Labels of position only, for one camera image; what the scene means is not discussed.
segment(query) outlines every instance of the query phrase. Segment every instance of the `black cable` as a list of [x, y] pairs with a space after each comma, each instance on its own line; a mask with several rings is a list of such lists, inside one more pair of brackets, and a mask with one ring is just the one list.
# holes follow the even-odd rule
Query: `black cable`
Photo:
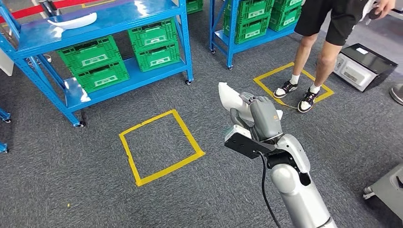
[[263, 161], [263, 176], [262, 176], [262, 193], [263, 193], [263, 198], [264, 198], [264, 200], [265, 200], [265, 202], [266, 202], [267, 208], [268, 208], [269, 211], [270, 211], [271, 217], [273, 218], [273, 220], [274, 220], [274, 222], [276, 223], [276, 225], [278, 226], [278, 228], [281, 228], [280, 224], [278, 223], [278, 221], [277, 221], [277, 219], [276, 219], [276, 216], [274, 216], [274, 213], [273, 213], [273, 211], [271, 210], [271, 207], [270, 207], [270, 205], [269, 205], [269, 202], [267, 201], [266, 191], [265, 191], [265, 188], [264, 188], [264, 182], [265, 182], [265, 179], [266, 179], [266, 169], [267, 169], [267, 165], [266, 165], [266, 161], [265, 161], [265, 159], [264, 159], [264, 155], [262, 154], [262, 152], [258, 151], [258, 153], [260, 154], [260, 157], [262, 158], [262, 161]]

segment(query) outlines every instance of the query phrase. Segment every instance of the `blue shelf frame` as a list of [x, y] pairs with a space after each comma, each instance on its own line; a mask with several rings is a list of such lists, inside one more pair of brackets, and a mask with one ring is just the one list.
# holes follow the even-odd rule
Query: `blue shelf frame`
[[[40, 89], [54, 106], [72, 123], [81, 126], [74, 115], [75, 111], [121, 95], [141, 86], [186, 72], [189, 82], [193, 81], [192, 58], [189, 42], [189, 30], [186, 13], [186, 1], [179, 0], [176, 5], [172, 0], [117, 0], [112, 3], [81, 9], [72, 13], [56, 16], [58, 21], [79, 18], [89, 13], [97, 13], [97, 20], [88, 26], [63, 30], [51, 25], [48, 19], [40, 19], [20, 25], [0, 0], [0, 14], [7, 22], [18, 41], [13, 47], [4, 36], [0, 36], [0, 48], [6, 53], [22, 72]], [[180, 16], [181, 24], [176, 20]], [[184, 59], [179, 63], [155, 70], [141, 72], [135, 58], [125, 60], [130, 79], [113, 86], [87, 94], [74, 77], [62, 79], [43, 53], [65, 48], [74, 44], [111, 35], [134, 27], [150, 24], [167, 18], [175, 18], [179, 40], [184, 50]], [[30, 68], [27, 60], [33, 64]], [[65, 95], [61, 100], [38, 63], [49, 73], [59, 89]]]
[[[225, 6], [227, 5], [228, 1], [231, 1], [231, 16], [230, 16], [230, 36], [224, 35], [224, 31], [217, 30], [216, 27], [218, 22], [220, 21], [220, 18], [222, 17], [224, 13]], [[264, 36], [247, 41], [242, 44], [235, 44], [235, 31], [236, 31], [236, 21], [237, 21], [237, 12], [238, 12], [238, 6], [239, 2], [241, 0], [225, 0], [224, 4], [222, 5], [217, 18], [215, 17], [214, 9], [215, 9], [215, 0], [210, 0], [210, 51], [212, 53], [215, 52], [215, 48], [217, 47], [218, 50], [220, 50], [227, 58], [227, 67], [231, 68], [233, 67], [232, 65], [232, 58], [234, 54], [247, 50], [249, 48], [256, 47], [258, 45], [267, 43], [269, 41], [287, 36], [289, 34], [292, 34], [294, 32], [295, 24], [290, 25], [289, 27], [285, 28], [284, 30], [281, 30], [279, 32], [275, 32], [271, 29], [267, 29], [267, 32]], [[223, 44], [224, 47], [221, 46], [217, 41], [220, 40]]]
[[[0, 108], [0, 118], [2, 121], [9, 121], [10, 113], [8, 113]], [[0, 153], [4, 153], [6, 151], [7, 151], [7, 144], [0, 142]]]

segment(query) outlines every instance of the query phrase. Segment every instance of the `green plastic crate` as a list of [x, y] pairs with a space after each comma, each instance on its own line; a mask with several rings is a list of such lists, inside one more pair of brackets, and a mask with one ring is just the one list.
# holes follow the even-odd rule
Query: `green plastic crate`
[[273, 7], [278, 11], [289, 11], [301, 6], [302, 0], [275, 0]]
[[281, 12], [276, 8], [273, 8], [271, 11], [269, 28], [278, 32], [296, 23], [301, 15], [301, 8], [302, 7], [300, 6], [285, 12]]
[[78, 83], [87, 92], [91, 93], [129, 79], [123, 61], [118, 61], [75, 75]]
[[187, 14], [196, 13], [203, 10], [203, 0], [186, 0]]
[[173, 18], [158, 21], [128, 30], [134, 51], [154, 49], [177, 40], [176, 25]]
[[[261, 18], [254, 22], [237, 25], [235, 31], [235, 43], [241, 44], [243, 42], [264, 36], [267, 31], [269, 18]], [[229, 36], [230, 33], [230, 17], [224, 19], [224, 34]]]
[[181, 60], [177, 41], [155, 49], [135, 52], [135, 55], [142, 72], [163, 67]]
[[[270, 17], [274, 0], [244, 0], [238, 5], [237, 24], [247, 24], [261, 18]], [[231, 14], [231, 5], [228, 3], [224, 17]]]
[[73, 74], [122, 60], [112, 36], [87, 41], [57, 52]]

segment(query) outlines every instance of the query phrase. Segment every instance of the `yellow tape square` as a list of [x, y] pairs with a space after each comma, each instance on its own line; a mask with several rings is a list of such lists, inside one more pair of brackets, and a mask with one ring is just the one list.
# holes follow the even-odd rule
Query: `yellow tape square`
[[[272, 71], [269, 71], [265, 74], [262, 74], [256, 78], [253, 79], [253, 81], [255, 81], [260, 87], [262, 87], [264, 89], [264, 91], [266, 91], [277, 103], [281, 104], [281, 105], [285, 105], [285, 106], [289, 106], [287, 104], [285, 104], [282, 100], [277, 99], [274, 97], [273, 92], [269, 90], [269, 88], [267, 88], [262, 82], [261, 80], [273, 75], [275, 73], [278, 73], [284, 69], [287, 69], [289, 67], [292, 67], [294, 65], [294, 62], [290, 62], [287, 65], [281, 66], [277, 69], [274, 69]], [[302, 74], [306, 75], [307, 77], [309, 77], [312, 81], [315, 81], [315, 77], [313, 77], [310, 73], [308, 73], [306, 70], [302, 70]], [[319, 101], [330, 97], [332, 94], [334, 94], [333, 90], [331, 90], [329, 87], [327, 87], [325, 84], [322, 85], [322, 88], [326, 91], [325, 93], [319, 95], [318, 97], [316, 97], [315, 99], [315, 103], [318, 103]]]
[[102, 4], [110, 3], [110, 2], [114, 2], [114, 1], [115, 1], [115, 0], [106, 0], [106, 1], [96, 2], [96, 3], [92, 3], [92, 4], [90, 4], [90, 3], [84, 3], [84, 4], [81, 4], [81, 7], [87, 8], [87, 7], [102, 5]]
[[[138, 171], [137, 171], [137, 168], [136, 168], [136, 166], [134, 164], [134, 160], [133, 160], [132, 154], [130, 153], [129, 145], [127, 144], [125, 134], [127, 134], [127, 133], [129, 133], [131, 131], [134, 131], [137, 128], [140, 128], [140, 127], [142, 127], [142, 126], [144, 126], [146, 124], [151, 123], [152, 121], [158, 120], [158, 119], [160, 119], [160, 118], [162, 118], [164, 116], [167, 116], [169, 114], [172, 114], [174, 116], [175, 120], [178, 122], [178, 124], [181, 127], [183, 133], [185, 134], [186, 138], [188, 139], [188, 141], [190, 142], [192, 148], [194, 149], [194, 151], [196, 153], [191, 155], [191, 156], [189, 156], [189, 157], [187, 157], [187, 158], [185, 158], [185, 159], [183, 159], [180, 162], [177, 162], [177, 163], [169, 166], [168, 168], [165, 168], [165, 169], [163, 169], [161, 171], [158, 171], [158, 172], [156, 172], [154, 174], [151, 174], [151, 175], [149, 175], [147, 177], [141, 178], [139, 173], [138, 173]], [[129, 129], [127, 129], [126, 131], [120, 133], [119, 137], [120, 137], [120, 140], [123, 143], [123, 147], [126, 150], [126, 154], [129, 157], [129, 164], [130, 164], [130, 167], [131, 167], [133, 175], [134, 175], [134, 180], [136, 181], [136, 185], [139, 186], [139, 187], [144, 185], [144, 184], [147, 184], [147, 183], [149, 183], [149, 182], [151, 182], [151, 181], [153, 181], [155, 179], [158, 179], [158, 178], [160, 178], [162, 176], [165, 176], [166, 174], [179, 169], [180, 167], [182, 167], [182, 166], [184, 166], [184, 165], [186, 165], [186, 164], [188, 164], [188, 163], [190, 163], [190, 162], [202, 157], [205, 154], [200, 149], [199, 145], [197, 144], [197, 142], [193, 138], [192, 134], [190, 133], [189, 129], [186, 127], [186, 125], [183, 122], [182, 118], [179, 116], [178, 112], [175, 109], [172, 109], [172, 110], [170, 110], [170, 111], [168, 111], [166, 113], [163, 113], [161, 115], [158, 115], [158, 116], [155, 116], [155, 117], [153, 117], [151, 119], [148, 119], [148, 120], [146, 120], [146, 121], [144, 121], [142, 123], [139, 123], [138, 125], [136, 125], [134, 127], [131, 127]]]

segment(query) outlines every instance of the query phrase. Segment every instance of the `shoe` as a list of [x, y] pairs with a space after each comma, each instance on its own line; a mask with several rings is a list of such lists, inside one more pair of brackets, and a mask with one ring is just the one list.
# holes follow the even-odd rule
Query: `shoe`
[[286, 81], [282, 87], [277, 88], [276, 91], [274, 91], [274, 97], [278, 98], [278, 99], [283, 98], [289, 92], [294, 91], [297, 88], [298, 88], [298, 84], [291, 84], [290, 81]]
[[314, 105], [315, 99], [316, 97], [319, 95], [319, 92], [314, 94], [310, 91], [310, 88], [307, 90], [307, 92], [305, 93], [305, 97], [304, 99], [302, 99], [299, 103], [298, 103], [298, 111], [300, 113], [306, 113], [307, 111], [311, 110], [311, 108]]

